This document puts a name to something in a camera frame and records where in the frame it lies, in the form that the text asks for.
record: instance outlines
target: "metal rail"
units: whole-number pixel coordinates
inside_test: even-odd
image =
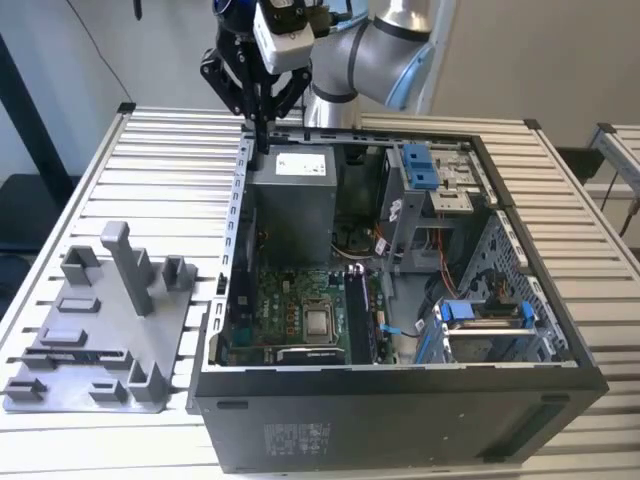
[[[289,120],[292,123],[298,118]],[[216,278],[238,117],[213,111],[138,108],[118,115],[69,206],[0,323],[0,385],[7,359],[31,344],[62,285],[69,245],[106,254],[108,219],[129,222],[131,243],[150,256],[184,255],[199,278],[180,342],[168,409],[158,415],[9,415],[0,409],[0,471],[42,478],[222,476],[202,419],[185,413],[197,328]],[[465,478],[622,480],[640,476],[640,275],[548,140],[520,121],[366,115],[365,128],[480,135],[536,248],[611,391],[523,466],[462,470]],[[60,454],[52,445],[64,445]],[[336,478],[335,474],[311,474]],[[340,478],[456,477],[428,470],[340,472]]]

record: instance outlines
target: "black front panel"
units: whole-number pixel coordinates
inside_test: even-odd
[[[201,411],[209,410],[205,423],[222,469],[251,473],[519,462],[593,395],[581,392],[567,399],[486,392],[210,397],[199,404]],[[547,410],[553,415],[533,430],[527,427],[537,421],[537,412]],[[510,443],[516,450],[509,450]],[[501,452],[511,455],[501,458]]]

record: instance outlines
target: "gray plastic holder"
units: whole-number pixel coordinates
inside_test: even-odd
[[[17,359],[22,366],[4,389],[5,410],[164,409],[196,267],[178,256],[151,263],[144,249],[131,249],[128,233],[124,222],[105,227],[101,239],[113,261],[99,261],[90,247],[69,249],[66,281]]]

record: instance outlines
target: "wire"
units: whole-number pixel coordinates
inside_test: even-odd
[[[622,225],[622,230],[620,230],[620,233],[618,235],[620,235],[620,237],[623,237],[625,233],[627,233],[627,228],[629,228],[629,224],[631,223],[631,218],[633,217],[633,215],[628,214],[627,218],[624,219],[624,224]]]
[[[372,255],[351,255],[349,253],[343,252],[338,247],[336,247],[333,243],[331,244],[331,248],[340,255],[341,257],[347,258],[349,260],[367,260],[369,258],[373,258]]]
[[[414,335],[412,333],[405,332],[397,327],[391,327],[389,325],[380,325],[380,330],[382,330],[383,332],[391,333],[392,335],[404,335],[405,337],[409,338],[420,338],[420,334]]]
[[[442,281],[444,282],[445,287],[447,287],[447,290],[449,290],[449,293],[453,296],[453,298],[458,298],[458,295],[455,293],[455,284],[451,279],[451,274],[449,273],[449,268],[447,267],[447,262],[444,258],[444,252],[442,251],[442,229],[438,229],[437,236],[438,251],[440,252],[440,275],[442,276]]]
[[[609,200],[609,195],[611,195],[611,189],[613,188],[613,184],[616,183],[618,179],[618,172],[613,174],[613,178],[611,179],[611,183],[609,184],[609,189],[607,193],[604,195],[604,200],[602,200],[602,205],[600,205],[600,211],[604,212],[604,206],[607,204],[607,200]]]
[[[438,283],[439,278],[440,270],[436,270],[431,275],[429,275],[427,281],[424,282],[424,298],[422,299],[422,303],[418,308],[418,315],[416,318],[422,318],[427,309],[429,307],[433,307],[433,305],[436,303],[435,300],[431,298],[431,289],[436,285],[436,283]]]
[[[380,224],[376,223],[376,226],[374,228],[374,231],[376,233],[376,235],[378,235],[378,237],[380,237],[382,240],[384,240],[384,243],[386,243],[387,245],[389,245],[389,248],[391,248],[391,243],[387,241],[386,238],[384,238],[384,236],[382,235],[382,230],[380,229]],[[394,253],[394,255],[398,258],[402,258],[402,253]]]
[[[109,69],[109,71],[111,72],[113,77],[120,84],[120,87],[122,87],[122,90],[124,91],[125,95],[127,96],[127,99],[129,99],[130,102],[133,102],[133,99],[131,98],[131,95],[129,94],[129,91],[127,90],[127,87],[124,86],[124,84],[122,83],[122,80],[120,80],[120,77],[118,77],[116,72],[113,71],[113,68],[111,68],[111,65],[109,65],[109,62],[107,62],[107,59],[104,58],[104,56],[102,55],[102,52],[100,51],[100,48],[98,47],[98,44],[96,43],[95,39],[93,38],[93,35],[91,35],[91,32],[89,31],[89,28],[87,27],[87,25],[84,23],[84,20],[82,20],[82,17],[80,16],[78,11],[76,10],[76,7],[73,6],[73,3],[71,3],[71,0],[65,0],[65,2],[67,2],[67,5],[69,5],[69,8],[71,8],[71,10],[73,10],[73,13],[75,14],[76,18],[80,22],[80,25],[82,25],[82,28],[84,28],[84,31],[87,32],[87,35],[89,36],[89,39],[91,40],[91,43],[93,43],[93,46],[95,47],[96,52],[98,52],[98,56],[100,57],[100,60],[102,60],[102,63],[105,64],[105,66]]]

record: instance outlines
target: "black cable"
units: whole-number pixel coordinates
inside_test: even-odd
[[[436,270],[434,273],[429,275],[429,278],[427,278],[427,281],[424,283],[424,298],[422,299],[422,303],[418,307],[418,314],[416,315],[416,318],[422,318],[425,312],[429,308],[432,308],[436,303],[435,300],[433,300],[433,298],[431,297],[431,290],[436,286],[441,278],[442,276],[440,270]]]
[[[91,43],[93,43],[93,46],[95,47],[96,52],[98,52],[98,56],[100,57],[100,60],[102,60],[102,63],[105,64],[105,66],[109,69],[109,71],[111,72],[113,77],[120,84],[120,86],[122,87],[122,90],[124,91],[125,95],[129,99],[129,101],[133,102],[133,99],[131,98],[131,95],[129,95],[129,91],[127,90],[127,88],[122,83],[122,80],[120,80],[120,77],[118,77],[116,72],[113,71],[113,68],[111,68],[111,65],[109,65],[109,62],[107,62],[106,58],[104,58],[104,56],[102,55],[102,52],[100,51],[100,48],[98,47],[98,44],[96,43],[95,39],[93,38],[93,35],[91,35],[91,32],[89,31],[89,28],[87,28],[87,25],[84,23],[84,20],[82,20],[82,17],[80,16],[80,14],[76,10],[76,8],[73,6],[73,3],[71,3],[71,0],[65,0],[65,2],[67,2],[67,5],[69,5],[69,8],[71,8],[71,10],[73,10],[73,13],[75,14],[76,18],[80,22],[80,25],[82,25],[82,28],[84,28],[84,31],[87,32],[87,35],[89,36],[89,39],[91,40]]]
[[[607,204],[607,200],[609,200],[609,195],[611,194],[611,189],[613,188],[613,184],[616,183],[618,179],[618,172],[613,174],[613,178],[611,179],[611,183],[609,184],[609,189],[604,196],[604,200],[602,200],[602,205],[600,206],[600,211],[604,212],[604,206]]]
[[[420,338],[420,334],[418,335],[412,335],[410,333],[407,332],[400,332],[402,335],[404,335],[405,337],[409,337],[409,338]]]
[[[622,230],[620,230],[620,237],[623,237],[625,233],[627,233],[627,228],[629,228],[629,224],[631,223],[631,218],[633,215],[628,214],[627,218],[624,219],[624,224],[622,225]]]

